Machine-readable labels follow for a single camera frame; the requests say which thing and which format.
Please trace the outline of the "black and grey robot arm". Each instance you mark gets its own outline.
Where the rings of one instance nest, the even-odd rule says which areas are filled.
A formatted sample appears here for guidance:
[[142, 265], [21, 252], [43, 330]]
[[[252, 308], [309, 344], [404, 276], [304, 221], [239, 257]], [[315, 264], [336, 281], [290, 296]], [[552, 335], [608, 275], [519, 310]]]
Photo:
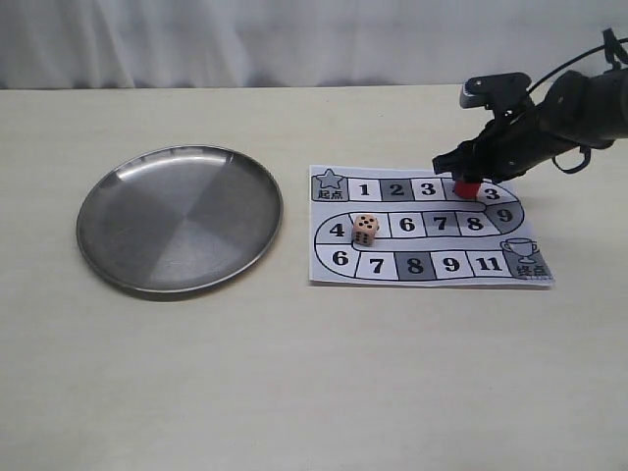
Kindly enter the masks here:
[[474, 138], [433, 159], [434, 172], [457, 182], [501, 183], [519, 178], [556, 156], [579, 148], [583, 163], [593, 149], [627, 137], [627, 71], [596, 77], [575, 71], [561, 75], [536, 104], [528, 95], [531, 79], [523, 73], [474, 77], [460, 93], [463, 108], [484, 107], [494, 113]]

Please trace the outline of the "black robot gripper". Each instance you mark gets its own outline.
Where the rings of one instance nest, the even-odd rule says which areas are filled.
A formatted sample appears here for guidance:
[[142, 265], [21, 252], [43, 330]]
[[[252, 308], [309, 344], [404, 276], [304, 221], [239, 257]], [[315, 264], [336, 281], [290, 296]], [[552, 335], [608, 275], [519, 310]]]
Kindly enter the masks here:
[[523, 176], [528, 170], [577, 148], [580, 164], [561, 171], [571, 175], [586, 168], [592, 149], [546, 131], [541, 125], [541, 108], [528, 94], [516, 107], [492, 111], [494, 118], [473, 139], [432, 160], [435, 174], [450, 173], [456, 182], [500, 183]]

